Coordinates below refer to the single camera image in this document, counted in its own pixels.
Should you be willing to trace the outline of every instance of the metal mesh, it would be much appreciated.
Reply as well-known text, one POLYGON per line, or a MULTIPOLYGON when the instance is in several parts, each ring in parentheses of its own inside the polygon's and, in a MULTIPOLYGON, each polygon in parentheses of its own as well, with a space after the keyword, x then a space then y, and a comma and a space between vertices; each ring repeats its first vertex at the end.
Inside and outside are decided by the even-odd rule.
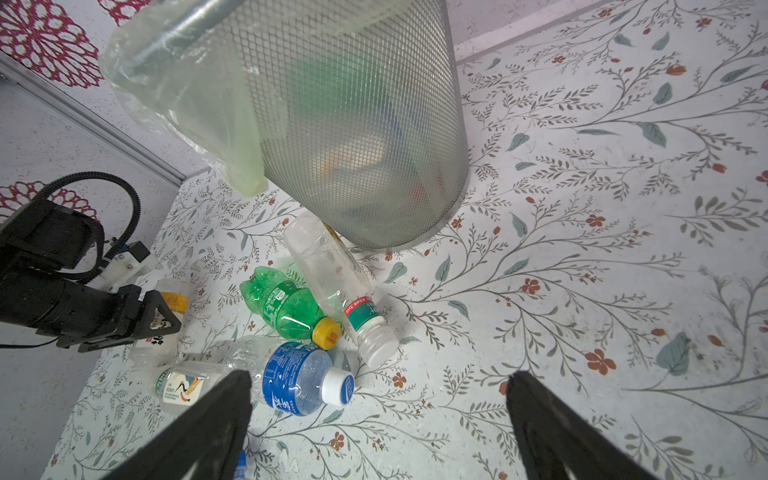
POLYGON ((468 161, 443 0, 246 0, 217 27, 246 69, 266 176, 360 247, 407 247, 468 161))

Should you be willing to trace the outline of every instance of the green plastic bottle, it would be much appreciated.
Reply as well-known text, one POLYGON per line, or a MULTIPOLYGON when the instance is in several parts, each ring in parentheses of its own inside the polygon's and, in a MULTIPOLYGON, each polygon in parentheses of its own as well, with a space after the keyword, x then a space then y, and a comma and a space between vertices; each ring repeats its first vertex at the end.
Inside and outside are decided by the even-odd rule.
POLYGON ((341 337, 341 327, 320 309, 308 288, 274 268, 258 266, 240 284, 248 309, 261 315, 284 339, 306 340, 330 350, 341 337))

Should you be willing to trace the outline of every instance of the yellow bottle cap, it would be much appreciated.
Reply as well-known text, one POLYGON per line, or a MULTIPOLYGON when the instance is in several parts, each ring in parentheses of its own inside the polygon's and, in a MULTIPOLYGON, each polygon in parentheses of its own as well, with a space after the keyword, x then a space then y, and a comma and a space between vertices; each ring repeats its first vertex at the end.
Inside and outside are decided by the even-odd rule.
POLYGON ((339 338, 341 338, 341 327, 328 316, 320 319, 312 332, 312 341, 323 350, 332 349, 339 338))

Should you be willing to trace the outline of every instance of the floral tablecloth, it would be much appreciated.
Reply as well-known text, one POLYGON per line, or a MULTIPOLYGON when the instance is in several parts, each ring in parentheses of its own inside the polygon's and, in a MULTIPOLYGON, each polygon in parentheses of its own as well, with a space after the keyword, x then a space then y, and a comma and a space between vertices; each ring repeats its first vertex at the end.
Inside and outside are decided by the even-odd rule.
MULTIPOLYGON (((768 477, 765 7, 616 2, 460 65, 464 204, 417 248, 354 250, 399 353, 341 345, 344 410, 257 406, 249 475, 521 478, 502 394, 527 369, 660 478, 768 477)), ((269 333, 237 285, 300 210, 182 186, 144 283, 194 283, 184 358, 269 333)), ((97 478, 172 421, 130 367, 103 353, 43 478, 97 478)))

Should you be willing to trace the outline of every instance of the wire mesh trash can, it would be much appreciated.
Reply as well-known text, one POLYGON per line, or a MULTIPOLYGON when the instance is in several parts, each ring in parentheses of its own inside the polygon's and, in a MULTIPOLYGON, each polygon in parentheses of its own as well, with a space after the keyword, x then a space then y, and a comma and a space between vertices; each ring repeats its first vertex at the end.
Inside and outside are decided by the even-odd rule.
MULTIPOLYGON (((168 2, 177 16, 157 38, 123 42, 114 84, 131 91, 147 63, 233 49, 264 174, 344 237, 398 250, 453 215, 468 158, 444 0, 168 2)), ((221 84, 239 77, 220 70, 221 84)))

